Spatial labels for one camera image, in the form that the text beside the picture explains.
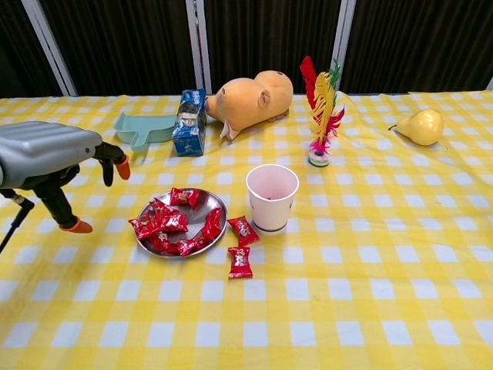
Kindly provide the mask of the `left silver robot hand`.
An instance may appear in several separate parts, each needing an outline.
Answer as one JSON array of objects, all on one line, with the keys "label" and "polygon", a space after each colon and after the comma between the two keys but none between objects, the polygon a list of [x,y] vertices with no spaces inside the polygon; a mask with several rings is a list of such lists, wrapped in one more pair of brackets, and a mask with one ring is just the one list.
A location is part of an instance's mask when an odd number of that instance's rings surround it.
[{"label": "left silver robot hand", "polygon": [[112,185],[114,170],[122,179],[130,178],[129,157],[94,131],[43,121],[4,125],[1,195],[23,204],[25,199],[15,190],[31,190],[62,230],[88,234],[92,226],[72,212],[62,187],[79,173],[79,164],[90,158],[101,164],[107,187]]}]

